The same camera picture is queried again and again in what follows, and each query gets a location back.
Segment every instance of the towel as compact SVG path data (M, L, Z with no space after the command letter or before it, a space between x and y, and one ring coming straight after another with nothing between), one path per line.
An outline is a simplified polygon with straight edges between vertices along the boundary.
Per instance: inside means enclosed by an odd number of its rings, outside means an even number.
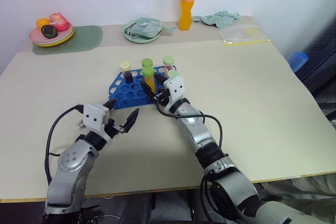
M228 11L224 10L215 15L208 16L194 16L193 22L203 22L206 25L216 25L218 28L223 28L231 25L236 19L239 19L239 14L231 14Z

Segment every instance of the table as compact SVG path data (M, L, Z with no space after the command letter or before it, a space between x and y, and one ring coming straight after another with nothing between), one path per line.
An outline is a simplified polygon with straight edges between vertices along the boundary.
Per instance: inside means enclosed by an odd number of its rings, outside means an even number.
M104 103L121 60L137 69L143 58L160 66L166 55L174 56L192 105L221 121L223 152L254 183L336 171L336 131L271 42L225 46L214 27L193 24L136 45L121 29L103 27L101 45L85 52L38 56L28 43L1 75L1 202L45 200L45 145L56 117L77 103ZM112 117L123 124L133 109ZM72 144L80 119L72 112L59 122L51 152ZM216 123L205 124L218 139ZM51 157L52 174L56 161ZM202 176L176 121L146 105L132 130L101 152L86 195L190 188Z

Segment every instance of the yellow liquid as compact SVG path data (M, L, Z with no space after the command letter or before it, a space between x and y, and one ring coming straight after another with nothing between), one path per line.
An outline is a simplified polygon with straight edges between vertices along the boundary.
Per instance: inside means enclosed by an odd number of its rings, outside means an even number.
M191 9L193 8L194 1L192 2L184 2L181 1L181 11L182 15L180 18L180 22L178 23L180 30L189 30L191 26Z
M152 92L155 94L156 90L155 90L154 76L145 76L144 78L145 78L145 83L147 83L147 85L151 87Z

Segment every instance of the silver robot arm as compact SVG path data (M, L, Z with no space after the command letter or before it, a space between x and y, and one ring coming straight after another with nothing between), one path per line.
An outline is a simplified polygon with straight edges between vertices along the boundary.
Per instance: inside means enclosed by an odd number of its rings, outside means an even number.
M163 84L163 89L158 95L153 94L145 83L141 84L144 91L154 99L161 114L170 117L201 115L201 112L184 98L182 77L167 79L158 74L154 76ZM160 111L159 104L164 107L163 111ZM248 224L324 223L279 202L260 200L253 183L239 170L228 154L218 147L203 124L202 117L178 118L177 121L204 168L206 182L212 183L210 193L220 215Z
M78 223L87 177L99 151L111 144L118 133L127 133L135 123L139 109L133 111L123 126L109 118L115 100L104 105L87 104L82 107L83 125L90 131L80 135L75 143L59 156L57 172L48 188L43 224Z

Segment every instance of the toy fruit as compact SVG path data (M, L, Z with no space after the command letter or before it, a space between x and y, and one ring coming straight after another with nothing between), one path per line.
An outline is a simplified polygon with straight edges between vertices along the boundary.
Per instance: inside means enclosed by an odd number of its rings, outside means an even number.
M57 36L56 28L51 25L45 25L41 28L41 32L44 37L48 39L53 39Z
M69 23L61 13L53 13L49 15L50 23L57 31L65 31L69 27Z
M50 25L50 20L47 18L40 18L36 21L36 25L39 31L41 31L41 28L45 25Z

